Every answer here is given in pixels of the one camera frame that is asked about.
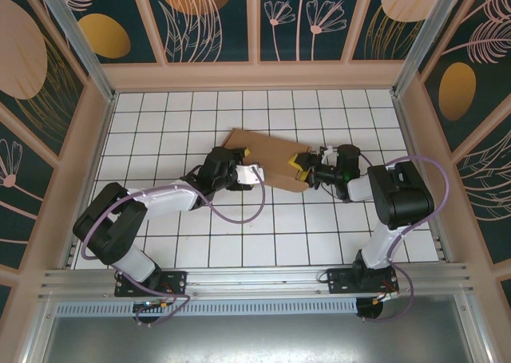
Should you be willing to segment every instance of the cardboard piece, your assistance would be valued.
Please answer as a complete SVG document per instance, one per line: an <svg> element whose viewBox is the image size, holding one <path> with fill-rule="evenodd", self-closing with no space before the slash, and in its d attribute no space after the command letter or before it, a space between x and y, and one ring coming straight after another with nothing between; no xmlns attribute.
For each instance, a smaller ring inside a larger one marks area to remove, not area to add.
<svg viewBox="0 0 511 363"><path fill-rule="evenodd" d="M300 193L309 188L300 181L301 171L288 161L296 153L309 152L311 147L264 134L233 129L222 143L225 148L248 148L250 154L244 164L259 164L264 170L264 182L268 186Z"/></svg>

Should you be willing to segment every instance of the wall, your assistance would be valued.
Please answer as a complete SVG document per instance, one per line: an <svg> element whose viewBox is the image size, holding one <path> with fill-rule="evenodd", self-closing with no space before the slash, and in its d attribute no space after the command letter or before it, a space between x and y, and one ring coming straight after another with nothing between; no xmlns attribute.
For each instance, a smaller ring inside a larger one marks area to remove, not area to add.
<svg viewBox="0 0 511 363"><path fill-rule="evenodd" d="M66 0L119 91L393 84L435 0Z"/></svg>
<svg viewBox="0 0 511 363"><path fill-rule="evenodd" d="M450 176L441 214L489 331L511 361L511 0L463 0L403 95L418 152ZM434 195L442 178L428 170Z"/></svg>
<svg viewBox="0 0 511 363"><path fill-rule="evenodd" d="M58 267L105 99L38 0L0 0L0 361Z"/></svg>

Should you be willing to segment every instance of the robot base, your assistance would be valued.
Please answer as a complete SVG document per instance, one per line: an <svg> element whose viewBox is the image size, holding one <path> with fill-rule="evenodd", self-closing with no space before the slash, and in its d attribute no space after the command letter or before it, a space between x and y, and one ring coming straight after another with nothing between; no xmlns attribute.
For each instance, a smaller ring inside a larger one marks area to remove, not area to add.
<svg viewBox="0 0 511 363"><path fill-rule="evenodd" d="M187 274L186 271L162 271L158 286L154 290L162 293L171 294L172 291L172 294L184 294ZM117 298L139 298L152 295L135 287L122 274L116 274L114 296Z"/></svg>
<svg viewBox="0 0 511 363"><path fill-rule="evenodd" d="M368 269L359 251L351 268L328 269L330 294L375 294L391 290L399 291L396 271L391 267Z"/></svg>

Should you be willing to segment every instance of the white grid floor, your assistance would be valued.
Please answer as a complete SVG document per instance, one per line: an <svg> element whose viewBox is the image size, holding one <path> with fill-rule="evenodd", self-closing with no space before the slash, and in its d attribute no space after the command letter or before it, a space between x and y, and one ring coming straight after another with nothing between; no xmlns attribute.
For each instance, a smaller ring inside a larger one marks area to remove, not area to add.
<svg viewBox="0 0 511 363"><path fill-rule="evenodd" d="M119 96L94 183L93 196L112 181L143 188L167 184L202 164L232 128L319 145L355 144L381 164L406 154L386 90L279 90L125 93ZM362 173L366 165L361 160ZM214 204L248 218L261 191L222 191ZM245 225L226 223L203 207L145 221L136 239L164 268L308 266L352 263L377 222L374 204L343 204L325 191L303 194L267 187L267 206ZM85 261L78 245L72 267ZM397 262L436 262L427 224L406 238Z"/></svg>

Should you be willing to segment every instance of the cardboard box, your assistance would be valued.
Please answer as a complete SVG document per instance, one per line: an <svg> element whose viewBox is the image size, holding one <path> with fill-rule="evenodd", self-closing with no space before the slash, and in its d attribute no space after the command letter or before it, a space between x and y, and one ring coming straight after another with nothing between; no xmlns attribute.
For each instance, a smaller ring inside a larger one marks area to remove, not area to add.
<svg viewBox="0 0 511 363"><path fill-rule="evenodd" d="M302 172L288 162L297 153L309 152L309 145L233 129L222 146L229 149L248 148L250 154L245 157L244 164L259 164L264 170L264 182L268 186L296 193L309 188L306 182L300 180Z"/></svg>

